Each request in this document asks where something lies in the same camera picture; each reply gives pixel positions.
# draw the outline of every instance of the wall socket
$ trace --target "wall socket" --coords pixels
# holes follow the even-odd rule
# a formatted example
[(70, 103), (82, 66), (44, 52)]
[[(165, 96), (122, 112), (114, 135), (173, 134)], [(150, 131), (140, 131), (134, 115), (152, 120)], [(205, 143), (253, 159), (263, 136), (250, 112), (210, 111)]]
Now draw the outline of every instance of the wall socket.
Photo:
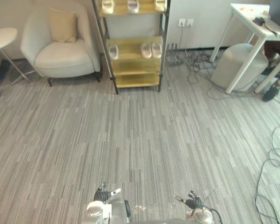
[(184, 27), (186, 24), (186, 19), (179, 19), (178, 21), (178, 26), (179, 27)]
[(192, 26), (193, 26), (193, 23), (194, 23), (194, 20), (193, 20), (193, 19), (188, 19), (188, 21), (187, 21), (187, 27), (192, 27)]

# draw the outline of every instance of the metal shelf frame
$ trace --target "metal shelf frame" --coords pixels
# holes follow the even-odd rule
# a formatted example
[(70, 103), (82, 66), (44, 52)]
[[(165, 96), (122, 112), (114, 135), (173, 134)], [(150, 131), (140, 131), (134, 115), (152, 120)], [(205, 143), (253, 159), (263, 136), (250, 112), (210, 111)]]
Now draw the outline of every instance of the metal shelf frame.
[[(112, 60), (111, 60), (111, 58), (109, 56), (108, 48), (107, 48), (107, 41), (110, 40), (110, 36), (109, 36), (108, 26), (107, 26), (107, 22), (106, 22), (106, 17), (107, 16), (116, 16), (116, 15), (100, 16), (100, 11), (99, 11), (97, 3), (96, 3), (97, 0), (91, 0), (91, 1), (92, 1), (92, 6), (93, 6), (93, 9), (94, 9), (94, 13), (95, 13), (95, 18), (96, 18), (98, 30), (99, 30), (99, 36), (101, 38), (101, 42), (102, 42), (102, 45), (103, 45), (104, 55), (105, 55), (106, 61), (107, 61), (107, 67), (108, 67), (108, 70), (109, 70), (109, 73), (110, 73), (110, 79), (113, 81), (116, 94), (118, 94), (119, 92), (118, 92), (118, 87), (117, 87), (117, 84), (116, 84), (116, 77), (114, 75), (114, 71), (113, 71), (113, 67), (112, 67)], [(165, 63), (165, 55), (166, 55), (166, 45), (167, 45), (167, 35), (168, 35), (170, 2), (171, 2), (171, 0), (167, 1), (167, 10), (166, 10), (166, 12), (163, 12), (163, 13), (162, 12), (153, 12), (153, 14), (159, 14), (160, 15), (159, 33), (158, 33), (158, 35), (161, 36), (162, 39), (163, 39), (161, 67), (160, 67), (160, 71), (158, 71), (158, 73), (159, 73), (158, 92), (161, 91), (161, 83), (162, 83), (163, 71), (164, 71), (164, 63)], [(162, 27), (163, 26), (163, 17), (165, 17), (164, 29)], [(131, 87), (141, 87), (141, 86), (143, 86), (143, 85), (141, 84), (141, 85), (137, 86), (137, 84), (135, 84), (135, 85), (132, 85)]]

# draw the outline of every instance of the white round table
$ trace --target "white round table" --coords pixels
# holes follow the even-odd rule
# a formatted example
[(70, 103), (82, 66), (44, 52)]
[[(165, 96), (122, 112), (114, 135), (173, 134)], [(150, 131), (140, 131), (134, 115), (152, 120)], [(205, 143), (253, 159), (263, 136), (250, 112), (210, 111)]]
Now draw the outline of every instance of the white round table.
[(14, 62), (11, 60), (11, 58), (2, 49), (3, 47), (9, 45), (11, 42), (13, 42), (16, 39), (17, 33), (18, 33), (18, 31), (15, 28), (0, 29), (0, 52), (7, 58), (7, 60), (9, 60), (9, 62), (14, 66), (14, 68), (18, 70), (18, 72), (22, 75), (22, 77), (31, 83), (29, 78), (14, 64)]

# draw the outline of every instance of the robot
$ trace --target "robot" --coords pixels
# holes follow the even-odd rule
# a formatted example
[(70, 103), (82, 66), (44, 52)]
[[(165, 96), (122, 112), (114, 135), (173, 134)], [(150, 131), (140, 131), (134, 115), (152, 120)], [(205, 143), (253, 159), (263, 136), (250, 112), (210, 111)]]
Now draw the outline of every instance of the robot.
[[(82, 224), (129, 224), (130, 223), (130, 206), (127, 200), (115, 198), (106, 201), (113, 195), (118, 194), (121, 189), (113, 191), (106, 190), (107, 185), (102, 183), (94, 195), (93, 202), (90, 202), (86, 208), (85, 216)], [(175, 199), (186, 204), (191, 212), (187, 213), (186, 220), (170, 219), (170, 220), (154, 220), (132, 222), (132, 224), (215, 224), (212, 212), (216, 212), (219, 217), (220, 224), (223, 224), (222, 219), (215, 209), (207, 208), (203, 205), (200, 197), (194, 192), (188, 195), (189, 199), (184, 200), (180, 196), (175, 196)]]

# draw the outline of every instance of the white shoe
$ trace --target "white shoe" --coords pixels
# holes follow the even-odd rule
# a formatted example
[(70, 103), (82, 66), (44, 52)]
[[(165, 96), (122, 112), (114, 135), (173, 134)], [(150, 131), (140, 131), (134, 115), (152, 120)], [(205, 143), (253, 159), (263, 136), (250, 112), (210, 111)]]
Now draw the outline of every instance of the white shoe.
[(127, 0), (127, 9), (129, 13), (138, 13), (140, 4), (138, 0)]
[(154, 7), (158, 12), (166, 12), (167, 0), (154, 0)]
[(117, 45), (110, 45), (109, 46), (109, 56), (111, 60), (117, 60), (119, 57), (119, 49)]
[(151, 47), (153, 58), (161, 58), (162, 57), (162, 46), (160, 43), (153, 43)]
[(148, 43), (148, 42), (142, 43), (140, 50), (141, 50), (141, 54), (144, 58), (151, 58), (150, 43)]
[(104, 14), (112, 14), (114, 12), (115, 3), (113, 0), (102, 0), (102, 12)]

